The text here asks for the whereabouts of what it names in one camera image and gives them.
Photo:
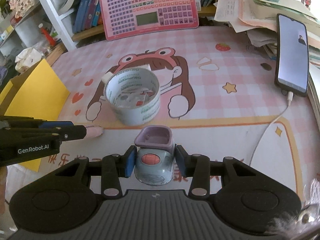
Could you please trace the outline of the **grey toy truck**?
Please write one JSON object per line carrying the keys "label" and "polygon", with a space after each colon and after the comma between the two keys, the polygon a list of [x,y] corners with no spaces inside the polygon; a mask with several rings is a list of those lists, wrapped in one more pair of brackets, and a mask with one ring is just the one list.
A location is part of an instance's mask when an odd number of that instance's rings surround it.
{"label": "grey toy truck", "polygon": [[172,180],[175,143],[167,126],[144,127],[134,140],[138,147],[135,176],[150,186],[161,186]]}

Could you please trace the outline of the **clear tape roll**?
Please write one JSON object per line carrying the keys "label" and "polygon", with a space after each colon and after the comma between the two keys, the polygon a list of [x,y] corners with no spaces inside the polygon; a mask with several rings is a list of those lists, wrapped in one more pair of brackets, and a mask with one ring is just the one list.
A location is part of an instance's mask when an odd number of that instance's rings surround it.
{"label": "clear tape roll", "polygon": [[127,68],[113,74],[104,85],[104,97],[122,124],[143,125],[158,114],[160,84],[152,71],[138,67]]}

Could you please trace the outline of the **white charger cube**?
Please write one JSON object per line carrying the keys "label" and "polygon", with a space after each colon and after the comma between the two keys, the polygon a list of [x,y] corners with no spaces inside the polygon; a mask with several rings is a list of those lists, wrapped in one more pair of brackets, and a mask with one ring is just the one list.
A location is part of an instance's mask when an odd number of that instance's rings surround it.
{"label": "white charger cube", "polygon": [[112,72],[107,72],[107,73],[101,78],[101,81],[102,81],[104,84],[107,84],[112,77],[113,77],[113,73],[112,73]]}

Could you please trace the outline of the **yellow cardboard box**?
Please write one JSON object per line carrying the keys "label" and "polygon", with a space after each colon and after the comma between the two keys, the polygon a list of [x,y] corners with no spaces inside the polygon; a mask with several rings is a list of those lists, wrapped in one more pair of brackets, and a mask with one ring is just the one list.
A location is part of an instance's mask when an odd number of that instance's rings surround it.
{"label": "yellow cardboard box", "polygon": [[8,81],[1,91],[1,115],[55,121],[69,94],[50,64],[42,59]]}

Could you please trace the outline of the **pink printed tablecloth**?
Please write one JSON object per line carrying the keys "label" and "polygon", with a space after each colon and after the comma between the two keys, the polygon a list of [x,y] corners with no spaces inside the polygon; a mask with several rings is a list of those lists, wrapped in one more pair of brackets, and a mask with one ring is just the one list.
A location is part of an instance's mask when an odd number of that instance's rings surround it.
{"label": "pink printed tablecloth", "polygon": [[295,96],[287,103],[285,91],[274,85],[276,62],[256,51],[246,34],[199,27],[101,41],[61,55],[53,70],[70,94],[59,118],[105,131],[64,142],[37,172],[11,166],[7,200],[77,157],[99,161],[133,144],[139,128],[120,123],[98,90],[102,76],[126,61],[151,66],[161,84],[152,124],[169,126],[188,153],[218,161],[233,156],[306,194],[319,170],[319,131],[309,100]]}

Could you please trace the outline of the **red white pen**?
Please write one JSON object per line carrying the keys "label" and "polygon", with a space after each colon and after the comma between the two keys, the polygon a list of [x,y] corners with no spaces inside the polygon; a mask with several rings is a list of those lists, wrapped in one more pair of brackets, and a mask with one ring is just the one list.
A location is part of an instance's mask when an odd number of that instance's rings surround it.
{"label": "red white pen", "polygon": [[40,29],[41,33],[45,36],[45,38],[47,39],[49,44],[52,47],[55,47],[56,46],[55,40],[51,37],[51,35],[48,33],[48,31],[43,27],[42,23],[39,24],[39,29]]}

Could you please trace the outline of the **pink learning keyboard tablet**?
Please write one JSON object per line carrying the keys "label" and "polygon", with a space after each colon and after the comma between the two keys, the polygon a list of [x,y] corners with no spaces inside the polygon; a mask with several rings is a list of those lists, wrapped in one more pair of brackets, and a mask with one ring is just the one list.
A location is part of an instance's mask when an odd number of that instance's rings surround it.
{"label": "pink learning keyboard tablet", "polygon": [[99,0],[108,41],[140,34],[193,29],[199,25],[196,0]]}

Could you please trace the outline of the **black smartphone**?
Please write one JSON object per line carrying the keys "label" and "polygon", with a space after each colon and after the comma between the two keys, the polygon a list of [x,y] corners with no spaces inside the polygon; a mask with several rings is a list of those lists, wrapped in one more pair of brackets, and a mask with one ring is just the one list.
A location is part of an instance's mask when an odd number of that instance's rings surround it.
{"label": "black smartphone", "polygon": [[277,62],[274,83],[306,97],[309,82],[309,45],[306,26],[283,14],[277,15]]}

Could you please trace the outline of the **pile of papers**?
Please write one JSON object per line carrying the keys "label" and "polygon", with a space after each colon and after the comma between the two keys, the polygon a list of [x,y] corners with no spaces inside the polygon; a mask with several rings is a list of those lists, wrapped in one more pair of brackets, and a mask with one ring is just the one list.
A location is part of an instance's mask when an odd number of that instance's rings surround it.
{"label": "pile of papers", "polygon": [[306,26],[311,61],[319,64],[319,20],[297,0],[218,0],[214,20],[230,23],[237,33],[254,28],[276,31],[278,14]]}

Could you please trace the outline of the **white bookshelf frame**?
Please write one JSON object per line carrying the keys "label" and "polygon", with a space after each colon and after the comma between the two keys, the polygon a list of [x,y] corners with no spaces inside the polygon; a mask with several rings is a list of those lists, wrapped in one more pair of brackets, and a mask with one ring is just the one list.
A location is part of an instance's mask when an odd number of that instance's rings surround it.
{"label": "white bookshelf frame", "polygon": [[76,49],[78,44],[73,40],[72,26],[75,22],[76,8],[61,11],[66,0],[34,0],[35,7],[31,8],[24,19],[15,25],[14,40],[5,46],[9,49],[13,44],[21,43],[23,48],[28,48],[40,41],[40,35],[36,33],[37,25],[42,16],[53,25],[59,38],[68,51]]}

